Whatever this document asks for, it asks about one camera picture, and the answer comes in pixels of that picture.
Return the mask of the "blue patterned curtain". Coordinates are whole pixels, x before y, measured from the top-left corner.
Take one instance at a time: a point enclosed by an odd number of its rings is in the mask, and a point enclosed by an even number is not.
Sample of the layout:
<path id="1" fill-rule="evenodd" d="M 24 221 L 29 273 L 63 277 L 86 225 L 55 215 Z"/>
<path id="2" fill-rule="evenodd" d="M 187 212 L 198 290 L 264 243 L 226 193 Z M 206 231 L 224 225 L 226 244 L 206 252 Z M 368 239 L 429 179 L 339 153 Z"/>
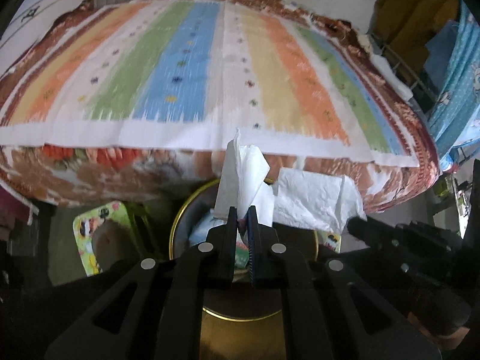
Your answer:
<path id="1" fill-rule="evenodd" d="M 452 169 L 453 150 L 479 142 L 479 23 L 465 2 L 429 129 L 442 172 Z"/>

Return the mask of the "white rolled cloth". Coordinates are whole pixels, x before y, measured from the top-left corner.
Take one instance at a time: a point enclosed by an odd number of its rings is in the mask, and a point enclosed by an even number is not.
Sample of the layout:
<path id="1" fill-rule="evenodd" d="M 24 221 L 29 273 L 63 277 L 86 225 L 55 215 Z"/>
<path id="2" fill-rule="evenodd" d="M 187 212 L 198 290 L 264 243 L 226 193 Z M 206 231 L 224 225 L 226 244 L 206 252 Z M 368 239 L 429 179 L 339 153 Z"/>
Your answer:
<path id="1" fill-rule="evenodd" d="M 402 100 L 409 101 L 413 98 L 413 92 L 411 89 L 394 74 L 394 71 L 392 70 L 386 58 L 381 55 L 372 54 L 370 55 L 369 59 L 383 76 L 385 81 L 394 89 L 394 91 L 402 98 Z"/>

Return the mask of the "white paper tissue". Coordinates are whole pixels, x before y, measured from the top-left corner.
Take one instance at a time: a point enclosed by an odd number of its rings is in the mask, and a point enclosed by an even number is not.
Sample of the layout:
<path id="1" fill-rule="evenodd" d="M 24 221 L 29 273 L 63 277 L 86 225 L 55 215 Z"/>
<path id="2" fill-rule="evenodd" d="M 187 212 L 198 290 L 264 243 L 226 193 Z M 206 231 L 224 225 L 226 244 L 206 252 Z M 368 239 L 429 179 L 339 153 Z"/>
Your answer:
<path id="1" fill-rule="evenodd" d="M 275 196 L 265 182 L 270 166 L 256 145 L 242 145 L 238 129 L 227 144 L 220 184 L 213 216 L 226 220 L 230 207 L 237 209 L 239 219 L 244 219 L 251 206 L 256 208 L 258 223 L 272 226 Z"/>

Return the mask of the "white wooden headboard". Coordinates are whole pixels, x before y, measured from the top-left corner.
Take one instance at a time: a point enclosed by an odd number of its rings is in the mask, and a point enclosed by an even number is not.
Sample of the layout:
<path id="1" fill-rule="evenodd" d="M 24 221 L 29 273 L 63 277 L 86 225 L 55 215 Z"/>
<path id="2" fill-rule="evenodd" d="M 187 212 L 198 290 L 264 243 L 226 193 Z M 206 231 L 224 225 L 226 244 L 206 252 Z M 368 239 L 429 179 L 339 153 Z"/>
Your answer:
<path id="1" fill-rule="evenodd" d="M 63 14 L 75 10 L 84 0 L 37 0 L 24 8 L 8 24 L 1 36 L 1 50 L 13 48 L 16 42 L 20 50 L 34 44 Z"/>

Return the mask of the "striped colourful blanket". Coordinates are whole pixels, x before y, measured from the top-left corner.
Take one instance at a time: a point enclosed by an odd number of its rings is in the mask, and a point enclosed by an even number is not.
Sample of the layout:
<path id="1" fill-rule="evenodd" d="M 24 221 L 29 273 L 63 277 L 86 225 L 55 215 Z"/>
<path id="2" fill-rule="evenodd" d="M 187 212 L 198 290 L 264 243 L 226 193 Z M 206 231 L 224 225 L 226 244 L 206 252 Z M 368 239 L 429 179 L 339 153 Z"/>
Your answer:
<path id="1" fill-rule="evenodd" d="M 104 7 L 1 83 L 1 144 L 222 150 L 417 167 L 416 116 L 352 38 L 229 2 Z"/>

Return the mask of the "large white tissue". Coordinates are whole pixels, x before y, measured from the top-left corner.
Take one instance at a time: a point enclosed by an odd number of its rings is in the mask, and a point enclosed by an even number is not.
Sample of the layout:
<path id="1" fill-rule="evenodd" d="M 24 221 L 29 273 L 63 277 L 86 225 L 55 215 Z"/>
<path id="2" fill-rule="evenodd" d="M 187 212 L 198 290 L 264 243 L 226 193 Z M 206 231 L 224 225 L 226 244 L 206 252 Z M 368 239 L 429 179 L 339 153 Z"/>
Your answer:
<path id="1" fill-rule="evenodd" d="M 366 218 L 352 178 L 282 168 L 274 184 L 275 223 L 342 234 L 351 218 Z"/>

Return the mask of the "black gold-rimmed trash bin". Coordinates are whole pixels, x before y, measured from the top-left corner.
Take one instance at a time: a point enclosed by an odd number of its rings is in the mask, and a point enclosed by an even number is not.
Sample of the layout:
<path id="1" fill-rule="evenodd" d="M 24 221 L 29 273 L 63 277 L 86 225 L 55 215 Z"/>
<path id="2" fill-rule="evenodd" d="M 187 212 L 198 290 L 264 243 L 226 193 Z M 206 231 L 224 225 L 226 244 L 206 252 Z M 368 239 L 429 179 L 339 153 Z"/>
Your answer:
<path id="1" fill-rule="evenodd" d="M 179 258 L 192 246 L 204 242 L 191 244 L 188 236 L 201 216 L 212 207 L 213 195 L 218 192 L 219 184 L 219 180 L 206 183 L 181 207 L 172 225 L 169 240 L 171 260 Z M 233 279 L 229 284 L 210 288 L 205 292 L 202 316 L 206 313 L 212 313 L 216 319 L 230 323 L 257 323 L 277 315 L 282 317 L 279 291 L 255 286 L 251 282 L 247 216 L 244 219 L 237 216 Z"/>

